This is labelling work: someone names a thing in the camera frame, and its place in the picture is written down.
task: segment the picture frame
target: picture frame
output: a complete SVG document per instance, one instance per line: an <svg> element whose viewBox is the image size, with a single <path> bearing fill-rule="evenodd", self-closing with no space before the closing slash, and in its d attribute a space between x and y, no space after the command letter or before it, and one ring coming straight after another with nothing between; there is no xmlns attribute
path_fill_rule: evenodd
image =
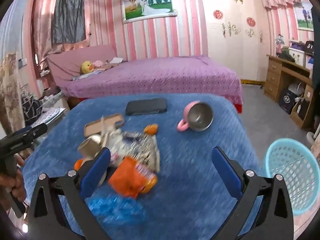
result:
<svg viewBox="0 0 320 240"><path fill-rule="evenodd" d="M301 5L294 7L296 24L298 30L313 32L313 19L311 13L312 4L309 1L302 1Z"/></svg>
<svg viewBox="0 0 320 240"><path fill-rule="evenodd" d="M122 0L123 24L160 17L175 17L175 0Z"/></svg>

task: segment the yellow duck plush toy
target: yellow duck plush toy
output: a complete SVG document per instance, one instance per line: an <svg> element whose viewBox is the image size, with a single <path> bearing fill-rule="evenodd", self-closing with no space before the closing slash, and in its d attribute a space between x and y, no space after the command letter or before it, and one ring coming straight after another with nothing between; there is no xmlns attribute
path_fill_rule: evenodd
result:
<svg viewBox="0 0 320 240"><path fill-rule="evenodd" d="M92 65L90 61L85 61L81 65L81 73L82 74L89 74L93 70L94 70L94 65Z"/></svg>

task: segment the human hand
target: human hand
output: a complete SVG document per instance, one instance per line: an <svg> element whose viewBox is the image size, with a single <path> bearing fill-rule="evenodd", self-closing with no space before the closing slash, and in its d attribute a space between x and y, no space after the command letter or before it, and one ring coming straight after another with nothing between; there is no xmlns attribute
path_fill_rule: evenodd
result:
<svg viewBox="0 0 320 240"><path fill-rule="evenodd" d="M24 161L19 155L15 155L17 163L22 167L24 166ZM10 209L9 201L6 198L5 192L11 192L20 202L26 199L27 193L24 187L24 180L22 172L17 169L17 174L15 178L11 178L3 173L0 173L0 204L5 210Z"/></svg>

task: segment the groom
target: groom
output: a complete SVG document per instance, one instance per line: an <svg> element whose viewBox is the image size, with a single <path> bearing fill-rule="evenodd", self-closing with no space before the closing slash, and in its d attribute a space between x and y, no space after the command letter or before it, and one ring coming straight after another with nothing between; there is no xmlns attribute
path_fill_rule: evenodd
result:
<svg viewBox="0 0 320 240"><path fill-rule="evenodd" d="M142 14L143 14L143 11L144 11L144 3L143 3L144 1L143 0L141 0L141 8L142 8Z"/></svg>

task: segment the barcode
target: barcode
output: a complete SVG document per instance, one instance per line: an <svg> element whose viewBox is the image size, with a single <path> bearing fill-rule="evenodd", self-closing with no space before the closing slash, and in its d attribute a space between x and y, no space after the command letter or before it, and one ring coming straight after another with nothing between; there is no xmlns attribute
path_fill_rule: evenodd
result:
<svg viewBox="0 0 320 240"><path fill-rule="evenodd" d="M137 170L141 175L145 176L145 177L146 177L147 179L149 179L149 180L152 179L152 177L153 177L153 173L150 172L147 167L145 167L144 165L142 165L142 164L140 164L140 163L137 163L137 165L136 165L136 170Z"/></svg>

